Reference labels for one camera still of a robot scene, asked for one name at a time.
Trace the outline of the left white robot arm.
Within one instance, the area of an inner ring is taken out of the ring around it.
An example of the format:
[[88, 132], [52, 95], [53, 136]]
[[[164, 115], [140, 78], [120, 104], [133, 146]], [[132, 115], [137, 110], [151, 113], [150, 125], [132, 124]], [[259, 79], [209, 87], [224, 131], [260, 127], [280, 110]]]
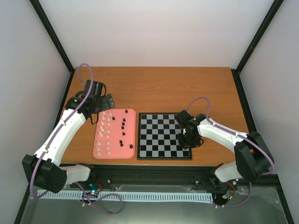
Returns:
[[106, 85], [92, 80], [87, 80], [84, 90], [67, 101], [60, 121], [46, 142], [33, 155], [27, 154], [22, 159], [32, 197], [35, 197], [33, 187], [58, 193], [65, 185], [76, 182], [87, 188], [96, 185], [92, 166], [80, 163], [61, 167], [61, 159], [75, 133], [92, 115], [113, 108], [114, 101], [107, 94]]

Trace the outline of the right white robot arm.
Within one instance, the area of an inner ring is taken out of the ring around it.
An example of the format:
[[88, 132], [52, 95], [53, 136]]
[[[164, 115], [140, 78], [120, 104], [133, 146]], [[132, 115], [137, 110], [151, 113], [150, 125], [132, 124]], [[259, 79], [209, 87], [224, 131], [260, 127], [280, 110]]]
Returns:
[[274, 158], [259, 133], [238, 132], [204, 114], [193, 117], [185, 110], [176, 114], [175, 120], [182, 128], [178, 134], [182, 148], [200, 147], [204, 138], [208, 138], [234, 153], [234, 162], [222, 163], [212, 171], [209, 182], [213, 188], [219, 189], [223, 183], [238, 179], [255, 182], [274, 170]]

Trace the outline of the pink plastic tray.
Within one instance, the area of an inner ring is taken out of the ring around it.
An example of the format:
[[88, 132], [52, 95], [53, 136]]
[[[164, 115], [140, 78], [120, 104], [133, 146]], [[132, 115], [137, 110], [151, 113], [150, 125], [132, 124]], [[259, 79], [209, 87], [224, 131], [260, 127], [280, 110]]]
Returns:
[[133, 109], [110, 109], [99, 113], [93, 146], [95, 159], [130, 159], [135, 154], [136, 112]]

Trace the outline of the black white chessboard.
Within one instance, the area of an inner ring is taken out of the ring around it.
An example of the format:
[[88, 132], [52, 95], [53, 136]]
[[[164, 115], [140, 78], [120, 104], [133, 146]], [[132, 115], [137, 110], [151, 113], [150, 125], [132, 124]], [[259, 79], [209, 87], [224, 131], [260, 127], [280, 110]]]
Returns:
[[191, 160], [192, 150], [178, 143], [182, 129], [175, 113], [141, 112], [138, 122], [139, 160]]

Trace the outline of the black aluminium frame rail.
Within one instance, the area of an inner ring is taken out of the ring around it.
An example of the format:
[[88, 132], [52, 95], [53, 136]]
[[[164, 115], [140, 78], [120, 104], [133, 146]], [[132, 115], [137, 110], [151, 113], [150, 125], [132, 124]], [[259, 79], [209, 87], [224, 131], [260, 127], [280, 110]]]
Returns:
[[197, 189], [222, 191], [227, 181], [220, 180], [214, 167], [129, 166], [64, 164], [58, 167], [48, 161], [22, 162], [28, 183], [53, 193], [66, 185], [80, 183], [84, 189], [111, 188], [113, 185], [193, 185]]

